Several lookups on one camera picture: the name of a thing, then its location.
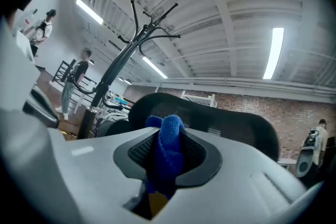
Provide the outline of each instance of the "black shirt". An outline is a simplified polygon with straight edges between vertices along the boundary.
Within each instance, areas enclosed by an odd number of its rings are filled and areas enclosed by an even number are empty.
[[[89,68],[89,63],[87,61],[80,61],[70,72],[68,79],[71,75],[74,76],[75,81],[77,82],[81,74],[85,74],[86,70]]]

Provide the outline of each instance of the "white corrugated ceiling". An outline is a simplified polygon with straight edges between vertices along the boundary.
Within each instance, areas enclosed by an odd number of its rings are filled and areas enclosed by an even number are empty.
[[[183,83],[187,78],[194,83],[190,78],[209,78],[211,84],[210,78],[238,78],[259,83],[270,53],[272,29],[283,27],[285,35],[273,80],[288,86],[336,87],[335,16],[326,0],[135,1],[152,16],[179,4],[161,26],[182,38],[172,39],[164,49],[156,40],[149,41],[143,50],[169,79],[179,78],[177,82]],[[103,28],[78,16],[83,31],[105,47],[111,59],[118,52],[114,45],[123,46],[115,42],[117,35],[130,39],[134,31],[131,14],[120,7],[123,2],[95,0],[91,5],[104,19]],[[148,70],[140,55],[130,64],[123,70],[124,77],[160,82],[160,76]]]

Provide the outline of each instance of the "white desk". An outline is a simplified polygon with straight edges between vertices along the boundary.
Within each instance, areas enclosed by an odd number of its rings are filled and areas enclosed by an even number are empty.
[[[286,166],[288,170],[290,165],[296,165],[296,160],[288,158],[279,158],[278,164],[280,164],[281,166]]]

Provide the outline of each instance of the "person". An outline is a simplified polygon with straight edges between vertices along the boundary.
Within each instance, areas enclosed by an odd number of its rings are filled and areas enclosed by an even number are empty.
[[[317,174],[319,168],[323,163],[324,153],[326,152],[327,140],[328,140],[328,132],[326,130],[327,122],[325,119],[321,119],[319,121],[319,125],[315,128],[319,135],[317,137],[318,142],[316,147],[313,150],[312,160],[313,163],[311,168],[309,169],[309,175],[307,174],[303,179],[303,184],[306,185],[308,188],[315,185],[317,183]]]
[[[55,16],[56,16],[55,9],[51,9],[50,11],[48,11],[46,19],[44,19],[43,22],[38,27],[35,28],[35,32],[30,37],[29,42],[34,57],[36,56],[39,45],[50,36],[51,31],[53,30],[51,21]],[[26,31],[24,31],[23,34],[26,36],[33,29],[34,26],[31,26]]]
[[[75,85],[69,81],[70,76],[74,76],[74,80],[79,83],[82,78],[84,77],[86,71],[89,68],[89,57],[91,56],[92,52],[90,49],[85,48],[80,52],[81,61],[76,64],[73,68],[73,70],[70,72],[67,81],[64,85],[63,91],[62,91],[62,105],[59,108],[56,108],[55,110],[58,113],[63,114],[63,118],[65,121],[69,120],[68,110],[69,110],[69,103],[71,99],[71,95],[75,89]]]

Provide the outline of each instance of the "black coat rack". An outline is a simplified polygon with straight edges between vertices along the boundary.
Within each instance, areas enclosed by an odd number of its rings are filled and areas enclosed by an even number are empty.
[[[109,86],[112,84],[112,82],[115,80],[121,69],[124,67],[124,65],[127,63],[127,61],[130,59],[132,54],[135,52],[137,48],[139,48],[139,52],[145,56],[142,52],[141,46],[148,40],[154,39],[154,38],[180,38],[181,35],[169,35],[163,28],[159,27],[159,23],[166,18],[168,13],[170,13],[175,7],[178,6],[177,3],[175,3],[174,6],[172,6],[166,13],[164,13],[160,18],[158,18],[156,21],[153,22],[153,18],[146,12],[143,12],[144,15],[146,15],[150,19],[150,23],[148,25],[144,25],[142,29],[139,31],[139,23],[138,23],[138,17],[136,15],[134,0],[131,0],[132,10],[134,14],[134,21],[135,21],[135,32],[133,35],[133,38],[129,41],[123,39],[121,36],[118,36],[120,40],[122,40],[124,43],[126,43],[126,47],[118,54],[118,56],[115,58],[115,60],[112,62],[112,64],[109,66],[109,68],[106,70],[105,74],[101,78],[99,84],[97,87],[92,91],[85,91],[75,80],[74,77],[71,75],[69,77],[70,82],[72,82],[75,87],[84,94],[92,94],[96,93],[96,95],[93,98],[93,101],[91,104],[86,108],[80,129],[78,132],[77,139],[84,139],[89,137],[90,128],[93,124],[93,120],[95,118],[95,115],[98,113],[98,104],[100,100],[102,100],[103,104],[107,106],[108,108],[115,108],[115,105],[108,105],[105,99],[105,95],[109,89]],[[151,34],[155,30],[162,30],[164,31],[165,35],[160,36],[152,36]]]

